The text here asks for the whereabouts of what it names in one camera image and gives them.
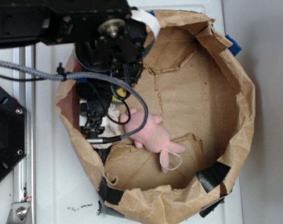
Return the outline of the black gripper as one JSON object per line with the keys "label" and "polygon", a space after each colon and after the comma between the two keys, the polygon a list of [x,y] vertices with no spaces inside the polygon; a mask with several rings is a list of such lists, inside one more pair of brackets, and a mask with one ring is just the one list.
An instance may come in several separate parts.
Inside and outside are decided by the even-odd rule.
{"label": "black gripper", "polygon": [[[76,58],[83,72],[97,72],[114,77],[129,86],[137,83],[143,69],[146,26],[124,18],[76,18],[74,20]],[[121,86],[109,81],[87,78],[76,86],[80,103],[80,116],[84,118],[81,132],[89,140],[100,140],[105,128],[102,122],[108,115],[112,98],[124,102],[130,96],[117,91]]]}

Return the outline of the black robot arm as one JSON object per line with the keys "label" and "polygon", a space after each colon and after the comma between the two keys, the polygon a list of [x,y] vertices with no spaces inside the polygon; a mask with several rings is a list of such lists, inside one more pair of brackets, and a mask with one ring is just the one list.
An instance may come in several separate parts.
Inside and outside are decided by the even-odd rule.
{"label": "black robot arm", "polygon": [[126,134],[102,137],[103,117],[113,97],[121,101],[136,96],[137,83],[148,53],[146,23],[125,0],[0,0],[0,49],[42,42],[46,45],[75,44],[81,72],[59,66],[55,75],[0,61],[0,67],[29,73],[39,79],[78,80],[77,94],[86,99],[81,114],[87,120],[82,132],[91,143],[122,140]]}

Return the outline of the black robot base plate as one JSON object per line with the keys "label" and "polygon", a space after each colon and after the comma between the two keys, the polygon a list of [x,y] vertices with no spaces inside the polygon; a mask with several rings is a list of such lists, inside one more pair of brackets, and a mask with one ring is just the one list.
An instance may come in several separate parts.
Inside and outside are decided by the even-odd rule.
{"label": "black robot base plate", "polygon": [[0,86],[0,182],[22,160],[24,112],[18,101]]}

